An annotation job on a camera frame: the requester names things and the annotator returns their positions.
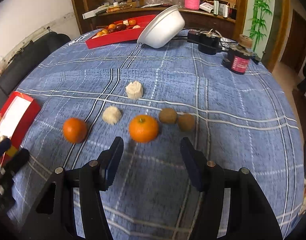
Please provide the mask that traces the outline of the red tray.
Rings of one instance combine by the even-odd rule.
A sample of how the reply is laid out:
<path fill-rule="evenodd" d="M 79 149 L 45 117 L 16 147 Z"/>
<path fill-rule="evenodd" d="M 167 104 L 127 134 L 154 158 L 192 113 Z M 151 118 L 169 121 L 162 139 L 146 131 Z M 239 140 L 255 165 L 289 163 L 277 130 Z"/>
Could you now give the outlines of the red tray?
<path fill-rule="evenodd" d="M 137 40 L 143 30 L 156 17 L 146 15 L 119 20 L 109 24 L 86 40 L 88 49 L 93 49 L 109 44 Z"/>
<path fill-rule="evenodd" d="M 27 94 L 12 92 L 0 110 L 0 135 L 11 141 L 11 148 L 0 157 L 0 169 L 16 154 L 33 120 L 41 110 Z"/>

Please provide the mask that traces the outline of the orange tangerine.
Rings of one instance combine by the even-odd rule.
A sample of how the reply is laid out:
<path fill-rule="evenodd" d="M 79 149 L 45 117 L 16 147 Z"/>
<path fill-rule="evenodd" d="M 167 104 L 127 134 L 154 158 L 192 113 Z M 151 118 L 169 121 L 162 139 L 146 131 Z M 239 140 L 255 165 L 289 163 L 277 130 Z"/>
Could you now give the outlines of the orange tangerine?
<path fill-rule="evenodd" d="M 158 122 L 150 115 L 137 115 L 129 123 L 129 134 L 135 142 L 150 142 L 156 139 L 158 133 Z"/>
<path fill-rule="evenodd" d="M 63 135 L 72 144 L 83 142 L 87 135 L 87 124 L 78 118 L 69 118 L 63 124 Z"/>

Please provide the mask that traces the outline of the black leather sofa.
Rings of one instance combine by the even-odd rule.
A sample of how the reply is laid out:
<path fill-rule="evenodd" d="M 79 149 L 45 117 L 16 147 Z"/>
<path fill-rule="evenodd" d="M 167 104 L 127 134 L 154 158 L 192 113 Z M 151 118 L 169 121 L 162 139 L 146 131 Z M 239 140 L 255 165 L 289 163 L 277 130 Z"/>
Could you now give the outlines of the black leather sofa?
<path fill-rule="evenodd" d="M 36 41 L 30 41 L 13 57 L 11 63 L 0 76 L 0 110 L 22 80 L 32 72 L 52 52 L 71 39 L 65 34 L 51 31 Z"/>

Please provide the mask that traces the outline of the blue plaid tablecloth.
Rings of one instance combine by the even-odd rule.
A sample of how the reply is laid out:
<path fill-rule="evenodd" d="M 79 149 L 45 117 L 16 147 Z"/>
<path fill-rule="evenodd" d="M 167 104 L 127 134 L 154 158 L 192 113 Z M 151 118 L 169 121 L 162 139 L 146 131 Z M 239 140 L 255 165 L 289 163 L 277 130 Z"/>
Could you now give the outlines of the blue plaid tablecloth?
<path fill-rule="evenodd" d="M 15 177 L 16 204 L 8 215 L 16 227 L 55 168 L 81 167 L 122 137 L 116 177 L 101 194 L 114 239 L 188 239 L 202 198 L 180 155 L 180 140 L 188 137 L 221 167 L 248 168 L 281 233 L 291 232 L 303 202 L 303 144 L 284 91 L 263 65 L 250 63 L 238 75 L 222 66 L 225 53 L 206 55 L 181 40 L 159 49 L 135 42 L 88 49 L 87 39 L 83 35 L 54 51 L 18 86 L 41 111 L 22 141 L 31 156 Z M 143 86 L 137 100 L 125 90 L 133 81 Z M 109 106 L 122 113 L 115 125 L 102 119 Z M 177 121 L 160 122 L 163 108 L 194 116 L 194 129 L 183 132 Z M 129 123 L 137 115 L 157 120 L 156 139 L 140 143 L 130 137 Z M 63 135 L 69 118 L 87 124 L 79 144 Z"/>

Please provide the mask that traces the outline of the brown kiwi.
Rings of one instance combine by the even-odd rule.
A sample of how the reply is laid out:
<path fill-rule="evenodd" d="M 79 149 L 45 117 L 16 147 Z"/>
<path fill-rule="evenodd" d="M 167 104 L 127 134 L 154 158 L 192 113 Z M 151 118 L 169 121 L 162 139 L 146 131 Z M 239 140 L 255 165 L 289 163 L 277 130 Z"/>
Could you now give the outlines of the brown kiwi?
<path fill-rule="evenodd" d="M 177 112 L 172 108 L 163 108 L 158 116 L 160 122 L 164 124 L 175 124 L 178 118 Z"/>
<path fill-rule="evenodd" d="M 178 117 L 177 124 L 183 132 L 192 131 L 195 127 L 195 118 L 191 114 L 183 114 Z"/>

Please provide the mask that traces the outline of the black power adapter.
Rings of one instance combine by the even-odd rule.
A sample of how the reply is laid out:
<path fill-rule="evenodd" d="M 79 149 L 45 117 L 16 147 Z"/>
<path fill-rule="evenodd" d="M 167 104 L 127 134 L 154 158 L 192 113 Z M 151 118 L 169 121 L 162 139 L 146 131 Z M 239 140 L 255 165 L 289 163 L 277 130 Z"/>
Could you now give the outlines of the black power adapter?
<path fill-rule="evenodd" d="M 188 42 L 198 45 L 198 50 L 201 53 L 215 55 L 221 52 L 220 45 L 221 37 L 218 33 L 212 30 L 194 30 L 190 29 L 187 36 Z"/>

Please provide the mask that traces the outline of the wooden sideboard cabinet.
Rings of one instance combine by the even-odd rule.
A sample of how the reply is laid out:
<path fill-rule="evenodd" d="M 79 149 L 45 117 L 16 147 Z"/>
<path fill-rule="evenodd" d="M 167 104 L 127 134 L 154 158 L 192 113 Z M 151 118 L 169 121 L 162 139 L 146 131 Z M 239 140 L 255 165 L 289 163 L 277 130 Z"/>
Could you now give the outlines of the wooden sideboard cabinet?
<path fill-rule="evenodd" d="M 179 8 L 185 28 L 214 29 L 224 37 L 237 39 L 246 21 L 248 0 L 200 0 L 220 2 L 228 7 L 228 16 L 205 10 Z M 114 21 L 145 15 L 157 15 L 173 5 L 172 0 L 71 0 L 80 33 L 99 29 Z"/>

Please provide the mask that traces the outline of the near red tray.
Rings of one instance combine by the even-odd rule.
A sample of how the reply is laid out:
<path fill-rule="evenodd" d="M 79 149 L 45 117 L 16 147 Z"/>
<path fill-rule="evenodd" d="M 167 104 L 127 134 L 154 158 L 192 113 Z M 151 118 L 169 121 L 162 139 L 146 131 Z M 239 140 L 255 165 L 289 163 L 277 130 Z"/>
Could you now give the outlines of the near red tray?
<path fill-rule="evenodd" d="M 11 148 L 0 157 L 0 169 L 16 154 L 33 120 L 41 110 L 27 94 L 12 92 L 0 110 L 0 135 L 11 141 Z"/>

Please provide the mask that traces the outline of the white foam bowl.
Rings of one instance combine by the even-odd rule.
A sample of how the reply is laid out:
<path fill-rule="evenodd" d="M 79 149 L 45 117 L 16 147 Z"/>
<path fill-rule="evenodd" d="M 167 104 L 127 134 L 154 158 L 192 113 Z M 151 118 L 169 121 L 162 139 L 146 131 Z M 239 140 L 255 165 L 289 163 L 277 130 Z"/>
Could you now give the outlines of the white foam bowl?
<path fill-rule="evenodd" d="M 178 5 L 173 5 L 159 13 L 142 31 L 137 43 L 158 49 L 172 40 L 185 26 L 185 20 Z"/>

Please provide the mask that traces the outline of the black red jar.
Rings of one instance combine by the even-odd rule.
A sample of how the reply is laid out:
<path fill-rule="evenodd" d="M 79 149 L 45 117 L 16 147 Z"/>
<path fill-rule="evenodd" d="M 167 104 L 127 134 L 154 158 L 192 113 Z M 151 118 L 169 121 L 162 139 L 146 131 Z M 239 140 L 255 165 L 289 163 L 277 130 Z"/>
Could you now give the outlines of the black red jar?
<path fill-rule="evenodd" d="M 222 60 L 223 66 L 236 74 L 244 74 L 252 56 L 252 43 L 251 38 L 240 34 L 237 43 L 228 46 L 227 56 Z"/>

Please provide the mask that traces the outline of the far red tray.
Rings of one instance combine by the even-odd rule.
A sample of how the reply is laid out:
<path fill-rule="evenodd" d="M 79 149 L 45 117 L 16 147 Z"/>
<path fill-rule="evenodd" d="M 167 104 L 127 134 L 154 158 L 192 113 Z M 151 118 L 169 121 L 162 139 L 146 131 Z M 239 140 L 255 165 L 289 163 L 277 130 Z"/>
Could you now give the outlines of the far red tray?
<path fill-rule="evenodd" d="M 86 40 L 88 49 L 93 49 L 109 44 L 137 40 L 143 30 L 156 17 L 146 15 L 119 20 L 109 24 Z"/>

